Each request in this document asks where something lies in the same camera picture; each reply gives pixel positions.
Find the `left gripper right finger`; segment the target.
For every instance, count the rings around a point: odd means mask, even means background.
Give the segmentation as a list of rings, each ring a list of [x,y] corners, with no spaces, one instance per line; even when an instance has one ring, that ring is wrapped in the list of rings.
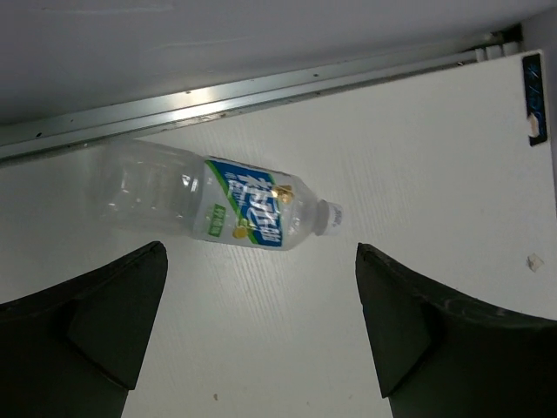
[[[556,324],[475,299],[359,244],[356,281],[396,417],[553,417]]]

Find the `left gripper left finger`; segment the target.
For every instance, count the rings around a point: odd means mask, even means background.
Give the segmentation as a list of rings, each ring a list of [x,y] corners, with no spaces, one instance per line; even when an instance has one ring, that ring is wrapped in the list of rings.
[[[168,272],[159,241],[1,305],[3,417],[119,417]]]

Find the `bottle with green-blue label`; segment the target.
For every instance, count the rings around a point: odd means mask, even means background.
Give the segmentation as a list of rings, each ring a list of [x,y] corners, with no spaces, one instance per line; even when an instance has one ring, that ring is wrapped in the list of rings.
[[[102,150],[91,188],[113,226],[263,250],[335,234],[343,220],[297,176],[138,139]]]

